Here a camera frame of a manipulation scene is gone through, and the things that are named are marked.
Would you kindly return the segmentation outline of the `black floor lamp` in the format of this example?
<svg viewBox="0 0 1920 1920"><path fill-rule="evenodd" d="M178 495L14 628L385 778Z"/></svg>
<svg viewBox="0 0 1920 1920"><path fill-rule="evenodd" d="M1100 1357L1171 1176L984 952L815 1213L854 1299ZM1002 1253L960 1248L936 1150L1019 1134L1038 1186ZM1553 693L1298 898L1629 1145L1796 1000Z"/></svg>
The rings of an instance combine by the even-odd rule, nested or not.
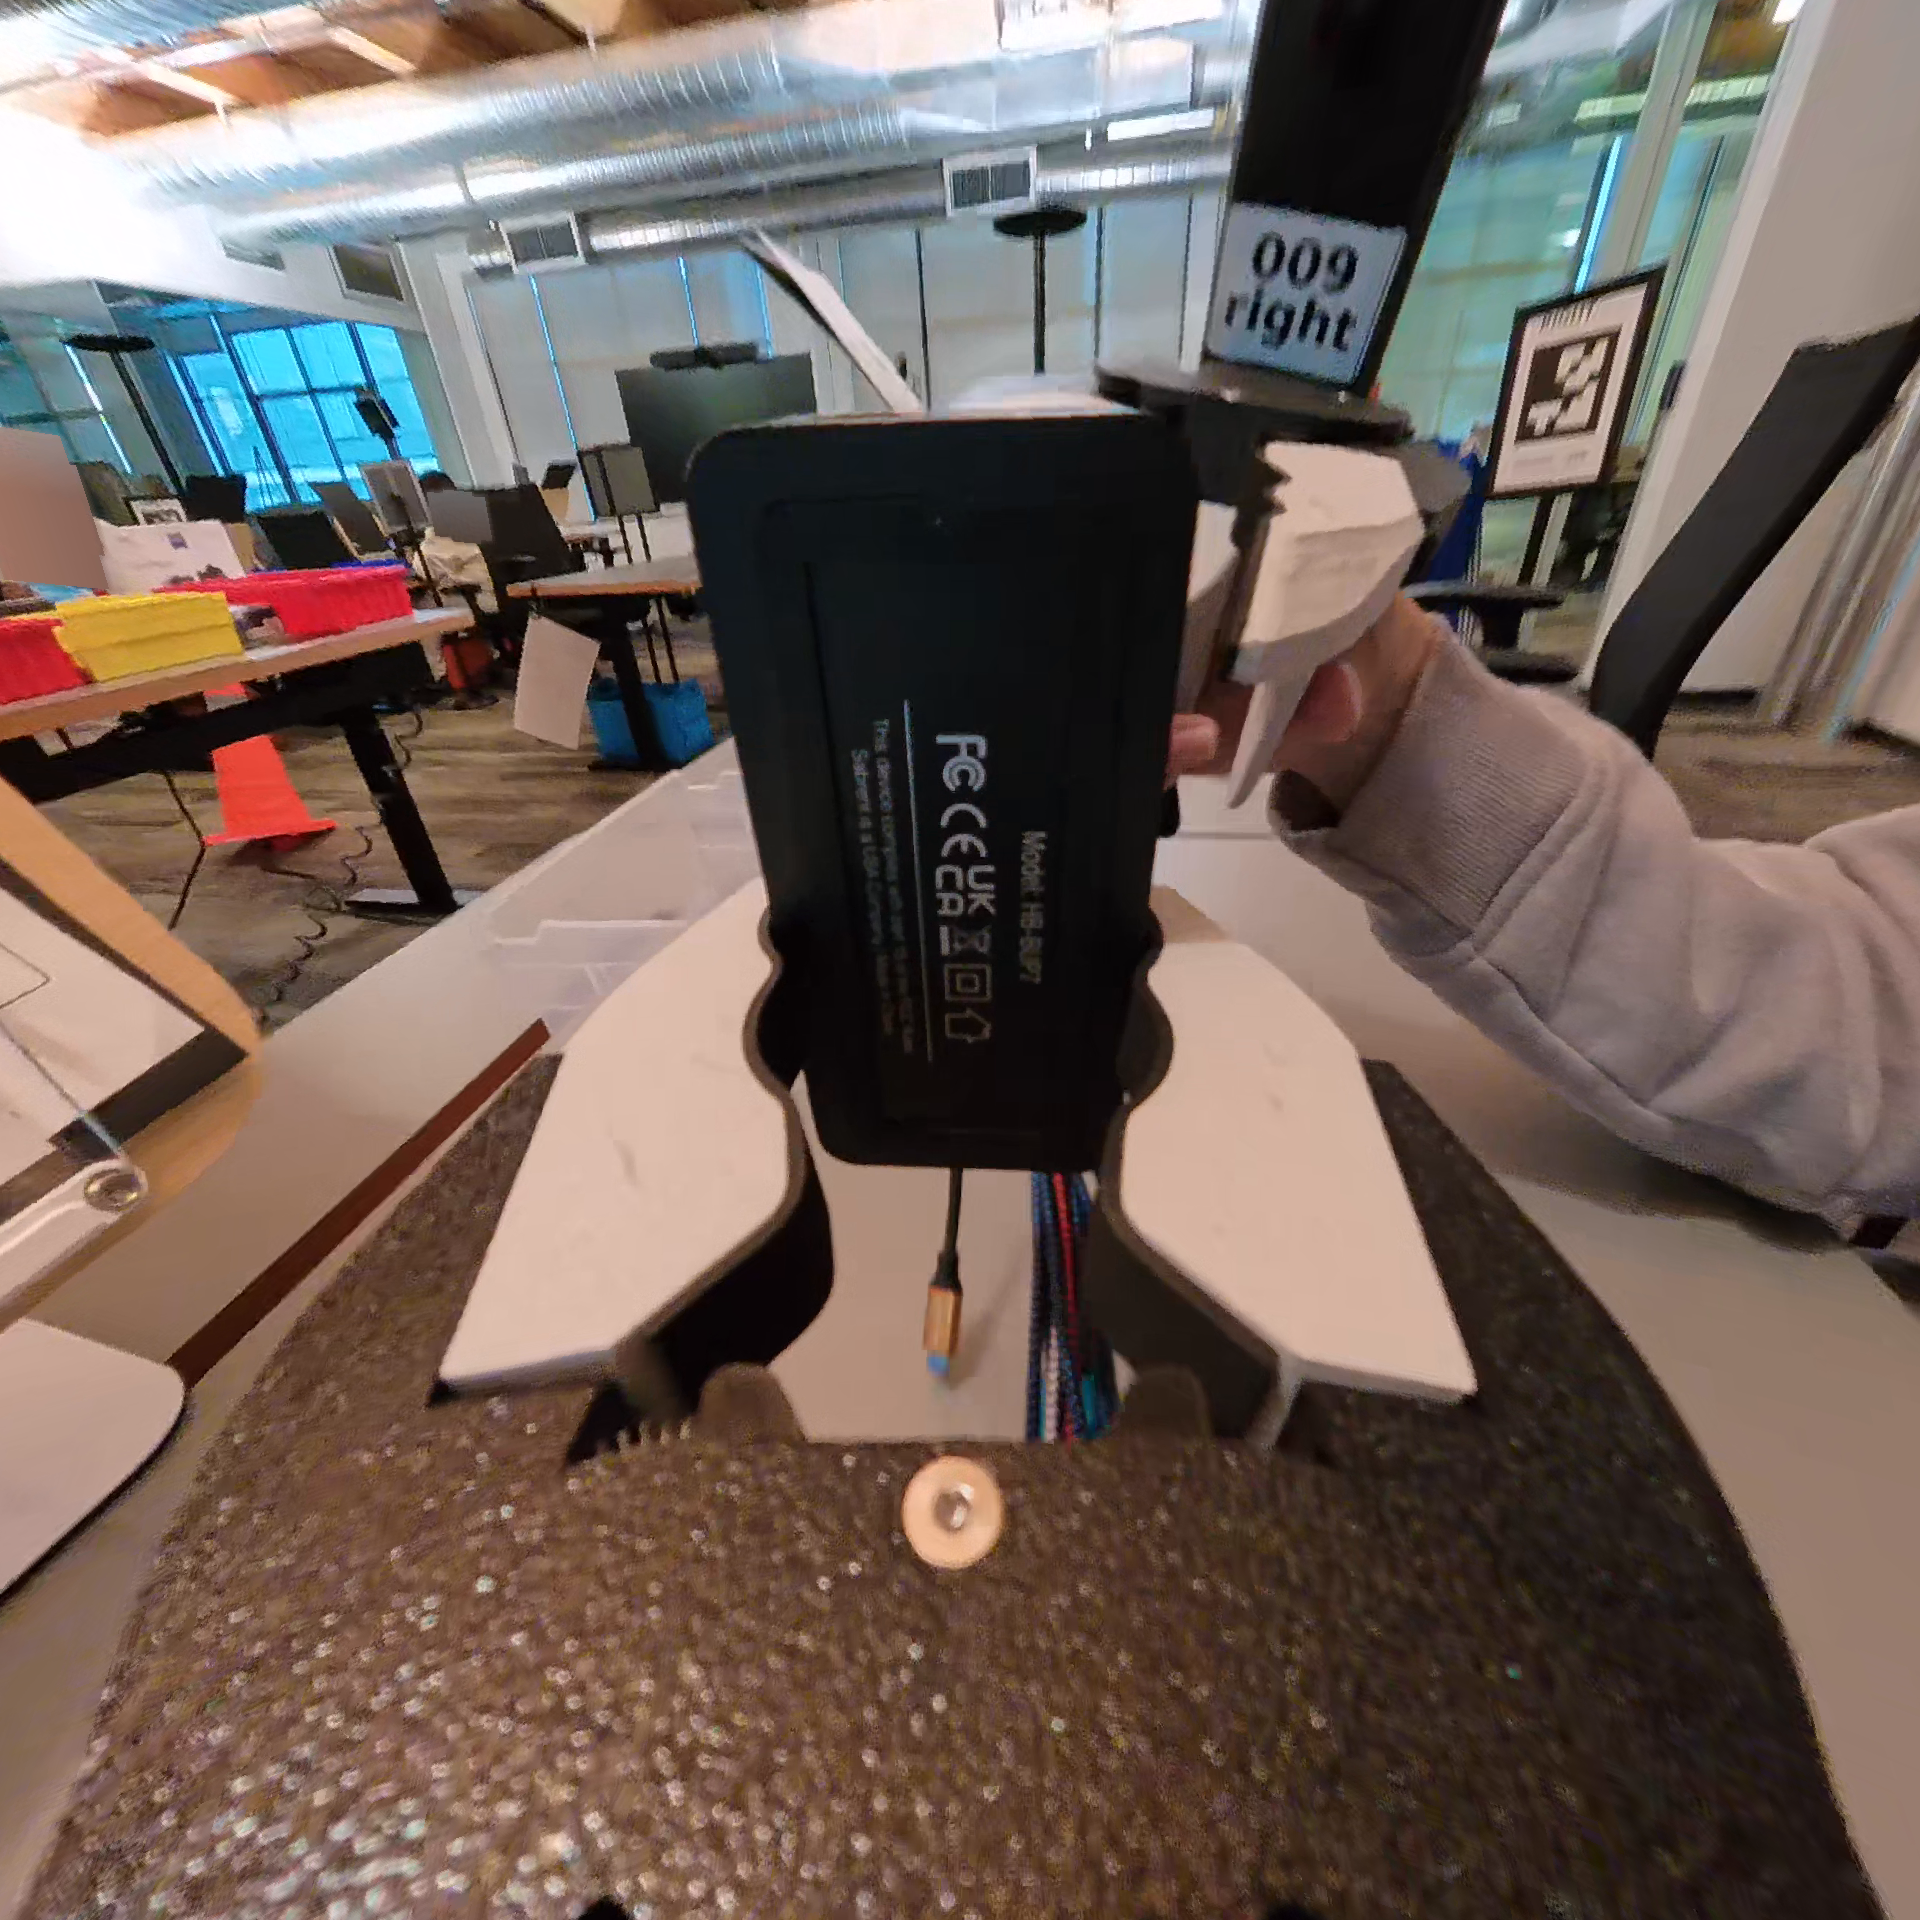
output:
<svg viewBox="0 0 1920 1920"><path fill-rule="evenodd" d="M1036 204L993 217L996 236L1022 242L1031 255L1031 373L1047 373L1049 341L1049 244L1084 229L1086 213L1066 204Z"/></svg>

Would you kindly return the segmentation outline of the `white hanging paper sheet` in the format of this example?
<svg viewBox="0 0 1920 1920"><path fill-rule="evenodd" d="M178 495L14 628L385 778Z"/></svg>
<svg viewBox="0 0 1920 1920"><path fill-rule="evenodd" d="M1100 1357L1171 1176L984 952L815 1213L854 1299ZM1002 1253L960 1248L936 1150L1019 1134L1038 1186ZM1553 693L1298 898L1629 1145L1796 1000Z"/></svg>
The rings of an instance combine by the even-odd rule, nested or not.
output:
<svg viewBox="0 0 1920 1920"><path fill-rule="evenodd" d="M561 751L582 746L588 688L600 662L593 637L536 613L519 648L512 727Z"/></svg>

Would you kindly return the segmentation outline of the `small red plastic bin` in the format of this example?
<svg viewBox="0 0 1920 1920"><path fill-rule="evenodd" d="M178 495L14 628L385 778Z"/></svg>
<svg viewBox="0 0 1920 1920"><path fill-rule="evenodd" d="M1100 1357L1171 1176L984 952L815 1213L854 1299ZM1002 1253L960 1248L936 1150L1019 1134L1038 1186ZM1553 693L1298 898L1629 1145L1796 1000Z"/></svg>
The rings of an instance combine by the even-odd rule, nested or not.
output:
<svg viewBox="0 0 1920 1920"><path fill-rule="evenodd" d="M20 613L2 621L2 707L28 705L91 684L61 635L62 623L51 613Z"/></svg>

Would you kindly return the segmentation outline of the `black USB hub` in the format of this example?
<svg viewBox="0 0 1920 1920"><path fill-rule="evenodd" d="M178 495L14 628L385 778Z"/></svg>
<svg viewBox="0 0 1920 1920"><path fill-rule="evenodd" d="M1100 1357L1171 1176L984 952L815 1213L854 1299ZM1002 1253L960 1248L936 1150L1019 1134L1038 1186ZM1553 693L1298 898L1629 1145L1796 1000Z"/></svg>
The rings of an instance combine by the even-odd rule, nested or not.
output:
<svg viewBox="0 0 1920 1920"><path fill-rule="evenodd" d="M1196 479L1138 414L782 419L685 511L776 962L849 1165L1084 1174L1126 1096Z"/></svg>

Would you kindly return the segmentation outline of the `blue bin on floor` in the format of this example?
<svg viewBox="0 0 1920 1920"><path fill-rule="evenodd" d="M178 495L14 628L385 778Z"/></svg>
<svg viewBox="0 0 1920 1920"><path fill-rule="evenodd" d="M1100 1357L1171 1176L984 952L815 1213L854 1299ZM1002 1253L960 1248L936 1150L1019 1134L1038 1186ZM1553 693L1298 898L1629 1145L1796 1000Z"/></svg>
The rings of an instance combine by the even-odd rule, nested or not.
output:
<svg viewBox="0 0 1920 1920"><path fill-rule="evenodd" d="M627 713L610 680L588 684L588 729L596 758L604 768L668 772L692 763L715 746L705 690L697 680L643 684L641 723Z"/></svg>

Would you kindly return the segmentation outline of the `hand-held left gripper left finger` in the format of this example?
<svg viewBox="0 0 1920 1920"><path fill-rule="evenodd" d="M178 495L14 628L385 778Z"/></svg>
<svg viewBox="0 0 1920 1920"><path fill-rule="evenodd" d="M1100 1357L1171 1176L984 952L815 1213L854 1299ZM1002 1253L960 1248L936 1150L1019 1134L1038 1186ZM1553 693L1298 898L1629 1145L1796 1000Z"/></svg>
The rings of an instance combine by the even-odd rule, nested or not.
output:
<svg viewBox="0 0 1920 1920"><path fill-rule="evenodd" d="M609 1384L673 1424L827 1307L827 1200L764 916L766 888L741 885L563 1048L439 1359L446 1395Z"/></svg>

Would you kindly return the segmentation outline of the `black and white marker sign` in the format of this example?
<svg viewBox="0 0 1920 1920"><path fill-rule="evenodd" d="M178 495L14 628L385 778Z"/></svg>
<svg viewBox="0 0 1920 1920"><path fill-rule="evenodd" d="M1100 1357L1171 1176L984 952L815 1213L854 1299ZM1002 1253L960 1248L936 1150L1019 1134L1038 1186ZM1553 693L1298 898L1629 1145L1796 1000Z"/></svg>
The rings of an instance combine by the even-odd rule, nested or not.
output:
<svg viewBox="0 0 1920 1920"><path fill-rule="evenodd" d="M1653 264L1514 313L1483 477L1489 503L1536 503L1518 585L1549 564L1549 500L1615 473L1665 278Z"/></svg>

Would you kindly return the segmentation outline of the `person's right forearm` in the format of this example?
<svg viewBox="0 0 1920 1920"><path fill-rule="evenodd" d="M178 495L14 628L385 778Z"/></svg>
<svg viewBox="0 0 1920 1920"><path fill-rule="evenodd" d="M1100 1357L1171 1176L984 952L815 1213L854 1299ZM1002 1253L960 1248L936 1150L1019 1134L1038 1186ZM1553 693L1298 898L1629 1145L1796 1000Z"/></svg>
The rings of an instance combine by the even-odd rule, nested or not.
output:
<svg viewBox="0 0 1920 1920"><path fill-rule="evenodd" d="M1273 784L1283 844L1629 1147L1841 1231L1916 1224L1916 807L1703 838L1618 732L1442 628L1338 820L1283 814Z"/></svg>

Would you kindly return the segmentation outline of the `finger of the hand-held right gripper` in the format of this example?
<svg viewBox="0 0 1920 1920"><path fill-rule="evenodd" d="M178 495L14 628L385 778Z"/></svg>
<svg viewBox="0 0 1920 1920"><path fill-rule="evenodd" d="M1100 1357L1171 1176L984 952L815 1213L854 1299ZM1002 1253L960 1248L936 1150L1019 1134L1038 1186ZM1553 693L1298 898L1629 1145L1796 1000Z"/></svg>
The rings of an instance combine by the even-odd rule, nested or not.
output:
<svg viewBox="0 0 1920 1920"><path fill-rule="evenodd" d="M1086 381L1054 375L975 380L936 410L936 423L1142 419L1138 406L1098 396Z"/></svg>
<svg viewBox="0 0 1920 1920"><path fill-rule="evenodd" d="M838 292L825 276L804 267L791 250L782 248L768 232L752 230L743 236L743 252L782 289L795 308L846 355L853 370L866 381L887 414L923 414L924 400L916 396L892 358L873 341Z"/></svg>

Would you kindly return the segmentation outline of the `yellow plastic bin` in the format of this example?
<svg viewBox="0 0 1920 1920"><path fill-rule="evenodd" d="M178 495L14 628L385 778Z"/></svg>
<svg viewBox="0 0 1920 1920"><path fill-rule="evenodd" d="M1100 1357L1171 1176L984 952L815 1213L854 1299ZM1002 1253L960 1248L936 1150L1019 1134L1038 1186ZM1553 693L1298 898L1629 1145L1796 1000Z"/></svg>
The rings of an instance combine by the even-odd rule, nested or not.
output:
<svg viewBox="0 0 1920 1920"><path fill-rule="evenodd" d="M91 684L167 674L245 652L225 593L164 590L89 596L53 611L68 658Z"/></svg>

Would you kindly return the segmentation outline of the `wooden desk with black legs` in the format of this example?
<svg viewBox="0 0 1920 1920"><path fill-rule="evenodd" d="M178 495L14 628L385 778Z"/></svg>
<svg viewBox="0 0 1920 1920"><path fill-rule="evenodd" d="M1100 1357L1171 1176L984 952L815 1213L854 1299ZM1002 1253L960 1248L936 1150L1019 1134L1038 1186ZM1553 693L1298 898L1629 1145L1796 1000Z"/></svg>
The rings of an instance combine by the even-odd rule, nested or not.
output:
<svg viewBox="0 0 1920 1920"><path fill-rule="evenodd" d="M120 781L173 775L214 750L279 732L340 733L406 878L346 898L351 916L433 923L473 891L456 888L379 724L384 705L426 693L444 637L472 611L411 611L338 637L285 641L2 709L2 777L27 803L58 803Z"/></svg>

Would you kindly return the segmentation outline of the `white rounded panel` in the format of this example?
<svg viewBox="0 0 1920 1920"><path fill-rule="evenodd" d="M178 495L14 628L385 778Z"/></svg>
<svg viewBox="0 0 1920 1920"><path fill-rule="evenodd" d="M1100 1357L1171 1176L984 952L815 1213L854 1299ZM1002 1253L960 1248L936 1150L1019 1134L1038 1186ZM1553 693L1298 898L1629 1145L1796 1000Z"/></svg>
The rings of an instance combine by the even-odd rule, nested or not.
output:
<svg viewBox="0 0 1920 1920"><path fill-rule="evenodd" d="M185 1413L159 1361L35 1319L2 1334L2 1592L139 1475Z"/></svg>

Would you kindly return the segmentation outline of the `black office chair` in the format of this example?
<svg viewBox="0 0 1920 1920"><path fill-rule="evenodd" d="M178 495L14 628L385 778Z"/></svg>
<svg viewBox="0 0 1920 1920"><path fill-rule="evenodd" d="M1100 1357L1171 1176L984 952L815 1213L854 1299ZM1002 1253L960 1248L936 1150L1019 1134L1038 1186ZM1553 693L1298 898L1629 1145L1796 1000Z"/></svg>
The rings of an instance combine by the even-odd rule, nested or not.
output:
<svg viewBox="0 0 1920 1920"><path fill-rule="evenodd" d="M1883 427L1916 362L1916 318L1789 355L1734 452L1600 641L1588 710L1645 758L1656 757L1708 644Z"/></svg>

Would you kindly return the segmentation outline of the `wood-edged white table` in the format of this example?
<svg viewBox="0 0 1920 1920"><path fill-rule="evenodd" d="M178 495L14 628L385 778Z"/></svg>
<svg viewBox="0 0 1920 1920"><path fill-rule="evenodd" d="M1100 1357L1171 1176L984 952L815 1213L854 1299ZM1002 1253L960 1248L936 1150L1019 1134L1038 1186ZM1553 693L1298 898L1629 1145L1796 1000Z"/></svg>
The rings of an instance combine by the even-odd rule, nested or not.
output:
<svg viewBox="0 0 1920 1920"><path fill-rule="evenodd" d="M2 1281L6 1330L38 1308L84 1263L129 1237L131 1227L172 1204L187 1185L210 1171L236 1139L239 1121L250 1114L263 1085L263 1070L257 1022L236 993L10 787L5 787L2 799L2 878L5 868L44 893L107 952L176 996L190 1014L221 1031L241 1053L208 1089L133 1134L129 1145L133 1165L149 1178L149 1200L139 1209L25 1288L5 1291Z"/></svg>

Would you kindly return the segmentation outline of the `orange floor cone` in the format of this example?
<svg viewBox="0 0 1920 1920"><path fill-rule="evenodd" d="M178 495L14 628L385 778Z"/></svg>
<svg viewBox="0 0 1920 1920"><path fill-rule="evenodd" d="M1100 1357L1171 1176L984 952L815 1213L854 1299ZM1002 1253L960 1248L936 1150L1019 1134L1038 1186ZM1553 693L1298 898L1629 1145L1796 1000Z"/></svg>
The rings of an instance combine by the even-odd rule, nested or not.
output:
<svg viewBox="0 0 1920 1920"><path fill-rule="evenodd" d="M210 761L221 824L203 832L204 848L299 844L338 829L302 801L272 737L235 740Z"/></svg>

